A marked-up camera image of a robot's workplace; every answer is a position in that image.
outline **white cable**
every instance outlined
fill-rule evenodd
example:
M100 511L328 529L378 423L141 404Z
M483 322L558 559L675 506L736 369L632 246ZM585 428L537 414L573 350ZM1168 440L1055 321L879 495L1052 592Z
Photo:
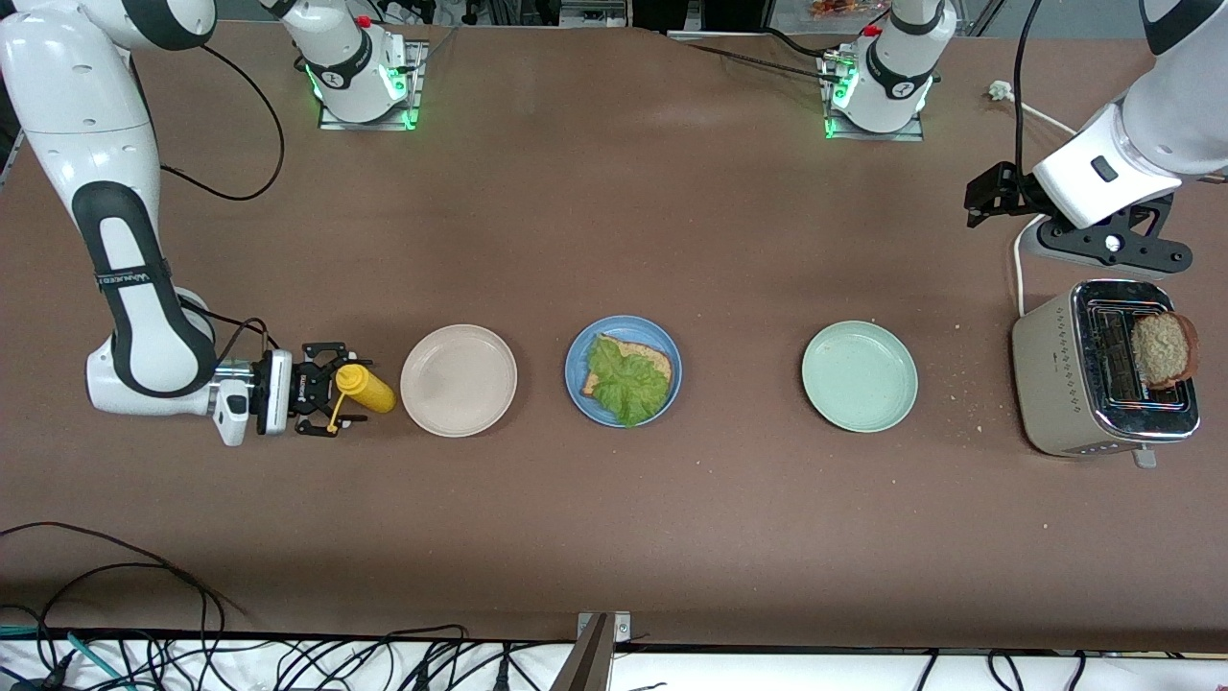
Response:
M1014 243L1011 248L1011 253L1014 255L1014 299L1020 317L1027 312L1023 307L1023 260L1019 258L1019 241L1023 239L1023 233L1028 232L1029 227L1032 227L1032 223L1023 226L1019 234L1014 237Z
M1011 82L1008 81L997 80L993 83L991 83L989 87L989 95L990 98L992 98L993 101L1009 101L1014 103L1014 90L1011 88ZM1051 118L1027 103L1020 103L1020 104L1023 106L1024 110L1028 110L1029 113L1036 115L1038 118L1045 120L1046 123L1059 129L1066 130L1068 134L1072 135L1078 134L1078 131L1076 131L1074 128L1062 123L1061 120Z

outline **brown table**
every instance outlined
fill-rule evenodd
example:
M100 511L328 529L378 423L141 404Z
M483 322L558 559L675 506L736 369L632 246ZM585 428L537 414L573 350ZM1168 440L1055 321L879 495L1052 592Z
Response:
M923 144L825 140L804 79L610 29L464 29L432 60L419 131L322 133L279 27L227 23L212 44L266 90L289 152L244 204L165 178L177 282L284 342L345 339L389 382L430 330L484 324L516 353L516 403L472 439L398 410L239 449L204 420L93 411L81 373L109 314L23 155L0 195L0 524L158 551L255 631L567 637L575 612L620 609L648 641L1228 649L1228 198L1189 185L1165 231L1197 252L1164 287L1202 328L1203 428L1154 473L1039 455L1007 352L1022 221L970 231L962 209L1011 153L1011 113L981 95L1012 42L952 43ZM804 66L766 38L718 44ZM1078 124L1149 63L1141 42L1035 41L1024 91ZM200 52L140 68L163 161L231 191L263 180L273 128L236 75ZM1028 131L1029 164L1061 141ZM1025 263L1030 304L1099 272ZM588 422L561 382L571 338L620 312L669 329L686 369L635 432ZM894 330L920 371L882 434L834 428L802 393L804 344L847 318ZM125 558L52 531L0 550L5 601ZM157 576L81 596L52 623L196 626Z

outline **light green plate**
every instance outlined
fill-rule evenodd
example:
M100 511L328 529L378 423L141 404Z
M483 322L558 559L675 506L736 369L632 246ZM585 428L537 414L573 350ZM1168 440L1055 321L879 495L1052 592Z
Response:
M894 427L917 400L917 367L900 339L863 320L818 333L802 358L802 385L823 417L853 432Z

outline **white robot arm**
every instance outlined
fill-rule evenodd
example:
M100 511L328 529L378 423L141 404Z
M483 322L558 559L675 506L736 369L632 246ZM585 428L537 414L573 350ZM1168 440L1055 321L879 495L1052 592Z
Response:
M1022 244L1038 254L1149 279L1189 268L1189 247L1158 233L1184 179L1228 166L1228 2L1141 5L1156 65L1033 174L1003 162L970 182L969 227L1039 212Z
M332 374L366 362L344 342L305 345L298 366L281 350L257 363L219 361L204 302L171 280L158 239L157 144L129 50L201 45L215 23L212 0L0 0L0 71L114 318L86 362L90 401L113 414L209 416L237 446L253 417L260 434L280 434L289 417L332 415ZM322 33L325 43L336 34L334 43L360 44L348 12ZM383 98L371 101L382 107ZM323 352L335 357L311 362ZM306 420L296 430L335 436Z
M405 65L405 39L355 23L345 0L260 0L286 27L307 60L316 93L338 118L366 123L408 96L397 70Z
M947 0L896 0L882 32L863 32L852 45L849 83L831 107L873 133L896 131L925 104L933 69L955 34Z

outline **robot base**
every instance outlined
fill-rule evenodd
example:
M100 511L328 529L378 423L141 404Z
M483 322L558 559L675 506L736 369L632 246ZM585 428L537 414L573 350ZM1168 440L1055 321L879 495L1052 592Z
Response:
M319 107L319 129L349 129L361 131L408 131L418 129L418 110L422 104L422 85L426 80L426 55L429 43L405 41L403 55L394 55L393 63L405 66L405 74L392 75L393 88L404 88L406 96L384 113L383 117L365 123L351 123L334 115L323 102Z
M836 98L836 92L844 88L847 83L849 69L852 65L852 59L855 59L855 45L852 43L845 43L840 45L840 49L829 53L826 56L815 58L814 63L819 68L820 74L834 74L841 77L840 82L822 82L823 92L823 112L824 112L824 128L826 129L828 139L863 139L871 141L921 141L921 117L914 114L909 124L895 131L869 131L862 129L849 119L849 115L840 112L833 101Z

